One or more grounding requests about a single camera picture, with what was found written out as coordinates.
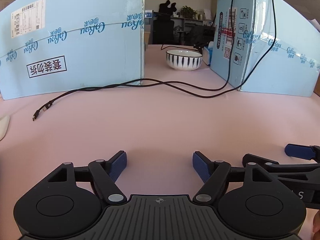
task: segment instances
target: blue printed logo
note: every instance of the blue printed logo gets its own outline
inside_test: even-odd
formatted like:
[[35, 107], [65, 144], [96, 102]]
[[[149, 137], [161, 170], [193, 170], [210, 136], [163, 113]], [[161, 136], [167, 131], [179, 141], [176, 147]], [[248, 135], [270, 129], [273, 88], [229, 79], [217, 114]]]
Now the blue printed logo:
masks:
[[13, 49], [11, 49], [8, 53], [7, 53], [7, 58], [6, 58], [6, 61], [10, 61], [12, 62], [14, 59], [17, 58], [17, 52], [16, 51], [13, 51]]
[[305, 64], [305, 62], [306, 62], [306, 60], [307, 60], [306, 55], [301, 54], [300, 60], [301, 60], [301, 62], [300, 62], [301, 64]]
[[104, 22], [99, 23], [99, 18], [91, 19], [84, 22], [84, 28], [80, 30], [80, 34], [88, 32], [89, 35], [92, 35], [95, 30], [97, 30], [98, 33], [101, 33], [103, 32], [105, 26], [106, 25], [104, 24]]
[[260, 35], [253, 34], [253, 31], [248, 32], [248, 30], [245, 30], [243, 38], [245, 38], [245, 43], [252, 44], [256, 43], [256, 41], [260, 39]]
[[288, 57], [289, 58], [293, 58], [294, 55], [296, 55], [296, 52], [294, 51], [294, 48], [290, 48], [290, 47], [287, 48], [287, 53], [288, 53]]
[[143, 29], [143, 25], [144, 25], [143, 13], [128, 15], [127, 22], [122, 23], [121, 28], [131, 27], [132, 30], [136, 30], [139, 25]]
[[[270, 40], [268, 41], [268, 45], [271, 46], [272, 43], [273, 43], [273, 39], [270, 39]], [[281, 48], [281, 44], [278, 43], [278, 41], [276, 40], [276, 41], [275, 41], [275, 44], [272, 46], [272, 49], [271, 49], [271, 50], [272, 50], [272, 51], [278, 51], [279, 48]]]
[[59, 27], [58, 29], [55, 29], [54, 31], [50, 32], [50, 38], [48, 39], [48, 44], [53, 41], [55, 44], [57, 44], [60, 39], [64, 41], [66, 38], [67, 38], [67, 32], [62, 31], [61, 27]]
[[30, 41], [26, 42], [26, 47], [23, 49], [23, 53], [26, 53], [26, 52], [31, 53], [33, 50], [37, 50], [37, 49], [38, 49], [38, 42], [33, 41], [33, 39], [31, 39]]
[[313, 67], [315, 66], [315, 64], [316, 64], [316, 63], [315, 63], [315, 61], [314, 61], [313, 59], [310, 60], [310, 67], [311, 67], [311, 68], [313, 68]]

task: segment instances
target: striped ceramic bowl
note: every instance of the striped ceramic bowl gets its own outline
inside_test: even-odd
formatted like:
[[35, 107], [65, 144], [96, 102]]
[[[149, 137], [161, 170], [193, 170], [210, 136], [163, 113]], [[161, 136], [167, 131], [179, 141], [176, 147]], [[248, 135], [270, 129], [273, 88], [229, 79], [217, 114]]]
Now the striped ceramic bowl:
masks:
[[192, 50], [167, 50], [167, 64], [177, 70], [190, 71], [200, 67], [202, 54]]

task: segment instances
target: black chair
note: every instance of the black chair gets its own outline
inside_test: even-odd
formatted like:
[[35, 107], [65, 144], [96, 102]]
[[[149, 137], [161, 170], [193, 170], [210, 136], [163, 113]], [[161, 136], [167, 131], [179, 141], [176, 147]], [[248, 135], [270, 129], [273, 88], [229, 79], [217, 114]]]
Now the black chair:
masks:
[[208, 44], [214, 39], [214, 27], [196, 25], [185, 37], [185, 45], [194, 46], [197, 44]]
[[173, 36], [174, 21], [153, 21], [153, 44], [176, 45]]

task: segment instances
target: tissue box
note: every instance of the tissue box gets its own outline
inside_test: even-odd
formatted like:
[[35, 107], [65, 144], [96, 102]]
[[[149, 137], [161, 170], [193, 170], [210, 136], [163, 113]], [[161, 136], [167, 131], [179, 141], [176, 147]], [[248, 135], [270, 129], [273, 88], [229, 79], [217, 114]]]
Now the tissue box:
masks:
[[204, 47], [202, 52], [202, 61], [210, 66], [212, 58], [212, 48]]
[[16, 0], [0, 12], [4, 99], [143, 77], [143, 0]]
[[[272, 0], [218, 0], [211, 69], [225, 80], [234, 46], [229, 83], [238, 87], [272, 45], [275, 24]], [[320, 69], [320, 33], [283, 0], [274, 0], [276, 43], [240, 91], [310, 97]]]

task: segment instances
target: cable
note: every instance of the cable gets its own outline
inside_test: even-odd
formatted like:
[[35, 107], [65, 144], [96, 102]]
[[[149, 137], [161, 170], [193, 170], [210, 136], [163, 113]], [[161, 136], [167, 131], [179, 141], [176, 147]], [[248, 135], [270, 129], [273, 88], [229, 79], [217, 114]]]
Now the cable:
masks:
[[166, 47], [163, 47], [163, 46], [164, 46], [164, 44], [162, 44], [161, 50], [166, 49], [166, 48], [169, 48], [169, 47], [178, 48], [178, 49], [186, 49], [186, 48], [184, 48], [184, 47], [173, 46], [173, 45], [169, 45], [169, 46], [166, 46]]
[[213, 18], [213, 21], [212, 21], [212, 24], [211, 24], [211, 28], [212, 28], [213, 25], [214, 25], [214, 20], [216, 19], [216, 16], [217, 16], [217, 13], [214, 15], [214, 18]]
[[[224, 85], [222, 86], [222, 87], [220, 87], [220, 88], [217, 88], [217, 89], [213, 89], [213, 90], [210, 90], [210, 91], [220, 91], [220, 90], [222, 90], [222, 89], [224, 89], [227, 85], [228, 85], [228, 83], [229, 83], [229, 80], [230, 80], [230, 73], [231, 73], [231, 55], [232, 55], [232, 50], [233, 50], [233, 45], [234, 45], [234, 42], [235, 42], [235, 39], [234, 39], [234, 35], [233, 35], [233, 32], [234, 32], [234, 26], [233, 26], [233, 22], [232, 22], [232, 7], [233, 7], [233, 1], [234, 0], [231, 0], [231, 7], [230, 7], [230, 14], [229, 14], [229, 20], [231, 20], [231, 35], [232, 35], [232, 38], [231, 38], [231, 51], [230, 51], [230, 56], [229, 56], [229, 68], [228, 68], [228, 77], [227, 77], [227, 80], [226, 80], [226, 82], [224, 83]], [[214, 23], [214, 20], [215, 20], [215, 18], [216, 18], [216, 15], [217, 15], [217, 13], [214, 15], [214, 19], [213, 19], [213, 22], [212, 22], [212, 25], [211, 25], [211, 28], [212, 28], [212, 26], [213, 26], [213, 23]]]
[[[274, 37], [274, 40], [273, 40], [273, 43], [271, 44], [271, 46], [269, 47], [269, 49], [262, 55], [262, 57], [257, 61], [257, 63], [254, 65], [254, 67], [252, 68], [252, 70], [250, 71], [250, 73], [248, 74], [248, 76], [244, 79], [244, 81], [237, 87], [235, 88], [232, 88], [232, 89], [229, 89], [229, 90], [225, 90], [221, 93], [218, 93], [218, 94], [215, 94], [215, 95], [211, 95], [211, 96], [203, 96], [203, 95], [199, 95], [199, 94], [196, 94], [196, 93], [193, 93], [193, 92], [190, 92], [188, 90], [185, 90], [185, 89], [182, 89], [180, 87], [177, 87], [177, 86], [174, 86], [172, 85], [172, 83], [177, 83], [177, 84], [183, 84], [183, 85], [187, 85], [187, 86], [190, 86], [190, 87], [194, 87], [194, 88], [197, 88], [197, 89], [201, 89], [201, 90], [207, 90], [207, 91], [215, 91], [215, 90], [212, 90], [212, 89], [206, 89], [206, 88], [201, 88], [201, 87], [197, 87], [197, 86], [194, 86], [194, 85], [191, 85], [191, 84], [188, 84], [188, 83], [185, 83], [185, 82], [180, 82], [180, 81], [167, 81], [167, 82], [163, 82], [163, 81], [160, 81], [160, 80], [156, 80], [156, 79], [151, 79], [151, 78], [139, 78], [139, 79], [135, 79], [135, 80], [131, 80], [131, 81], [128, 81], [128, 82], [124, 82], [124, 83], [119, 83], [119, 84], [112, 84], [112, 85], [107, 85], [107, 86], [104, 86], [104, 87], [87, 87], [87, 88], [81, 88], [81, 89], [74, 89], [74, 90], [71, 90], [71, 91], [68, 91], [68, 92], [65, 92], [63, 94], [61, 94], [60, 96], [50, 100], [49, 102], [47, 102], [46, 104], [44, 104], [41, 108], [39, 108], [33, 115], [33, 121], [38, 117], [39, 113], [41, 110], [43, 111], [46, 111], [47, 109], [49, 109], [52, 104], [54, 103], [54, 101], [56, 101], [57, 99], [59, 98], [62, 98], [66, 95], [69, 95], [71, 93], [74, 93], [74, 92], [77, 92], [77, 91], [97, 91], [97, 90], [100, 90], [100, 89], [108, 89], [108, 88], [115, 88], [115, 87], [119, 87], [119, 86], [126, 86], [126, 87], [152, 87], [152, 86], [156, 86], [156, 85], [166, 85], [166, 86], [169, 86], [169, 87], [172, 87], [172, 88], [175, 88], [177, 90], [180, 90], [182, 92], [185, 92], [185, 93], [188, 93], [190, 95], [193, 95], [193, 96], [196, 96], [196, 97], [199, 97], [199, 98], [215, 98], [215, 97], [218, 97], [218, 96], [221, 96], [223, 94], [226, 94], [228, 92], [231, 92], [231, 91], [234, 91], [234, 90], [237, 90], [239, 89], [241, 86], [243, 86], [247, 80], [249, 79], [249, 77], [251, 76], [251, 74], [253, 73], [253, 71], [255, 70], [255, 68], [257, 67], [257, 65], [260, 63], [260, 61], [266, 56], [266, 54], [272, 49], [272, 47], [274, 46], [275, 42], [276, 42], [276, 12], [275, 12], [275, 5], [274, 5], [274, 0], [272, 0], [272, 8], [273, 8], [273, 16], [274, 16], [274, 22], [275, 22], [275, 37]], [[232, 17], [231, 17], [231, 29], [232, 29], [232, 36], [233, 36], [233, 22], [232, 22]], [[138, 82], [138, 81], [153, 81], [155, 83], [153, 84], [147, 84], [147, 85], [133, 85], [131, 83], [134, 83], [134, 82]]]

